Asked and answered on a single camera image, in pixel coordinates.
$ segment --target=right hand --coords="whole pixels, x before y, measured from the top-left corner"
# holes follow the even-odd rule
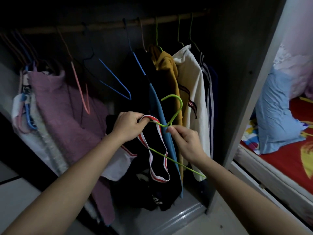
[[[203,159],[209,158],[203,151],[197,131],[181,125],[169,126],[167,131],[174,138],[183,158],[191,164],[197,165]]]

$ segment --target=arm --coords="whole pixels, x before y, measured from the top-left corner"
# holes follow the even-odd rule
[[[84,206],[106,165],[125,142],[149,122],[143,114],[121,113],[111,134],[72,165],[33,201],[3,234],[63,234]]]
[[[203,151],[196,131],[174,125],[168,131],[183,157],[200,169],[215,186],[249,234],[308,234],[270,200],[238,179]]]

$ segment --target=left hand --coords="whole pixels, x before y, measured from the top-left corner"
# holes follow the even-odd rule
[[[122,144],[136,138],[149,123],[149,118],[144,118],[137,123],[137,120],[143,116],[137,112],[121,112],[115,121],[113,134],[121,140]]]

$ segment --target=blue pillow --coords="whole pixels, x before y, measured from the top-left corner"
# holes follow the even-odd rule
[[[255,106],[260,153],[272,153],[281,146],[305,140],[302,123],[289,110],[291,77],[273,67]]]

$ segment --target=red and white striped strap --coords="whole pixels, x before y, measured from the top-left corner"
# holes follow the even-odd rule
[[[157,118],[151,116],[151,115],[144,115],[143,117],[141,117],[141,119],[139,120],[139,122],[140,122],[143,118],[149,118],[149,119],[151,119],[153,122],[158,122],[158,123],[159,123],[159,120],[158,120]],[[156,128],[157,128],[157,131],[158,131],[158,133],[159,133],[159,136],[160,136],[160,138],[161,138],[161,140],[162,140],[163,146],[164,146],[164,148],[165,148],[165,150],[166,150],[165,155],[167,156],[167,148],[166,148],[166,146],[165,146],[165,144],[164,144],[164,141],[163,141],[163,138],[162,138],[161,126],[158,125],[158,124],[156,124]],[[140,140],[140,142],[142,142],[142,144],[149,150],[149,154],[150,154],[150,160],[149,160],[149,163],[150,163],[150,174],[151,174],[152,179],[154,179],[154,180],[157,181],[157,182],[162,182],[162,183],[168,182],[168,181],[170,180],[170,174],[168,173],[168,169],[167,169],[167,158],[164,158],[164,159],[163,159],[163,167],[164,167],[164,169],[166,170],[166,172],[167,172],[167,174],[168,174],[168,180],[164,179],[164,178],[161,177],[161,176],[157,176],[157,175],[154,173],[154,171],[153,171],[153,169],[152,169],[152,166],[151,166],[151,165],[152,165],[152,161],[153,161],[153,154],[152,154],[152,152],[151,152],[150,149],[149,149],[148,143],[147,143],[147,141],[146,141],[146,139],[145,139],[143,133],[141,132],[141,133],[138,135],[137,138],[138,138],[138,139]]]

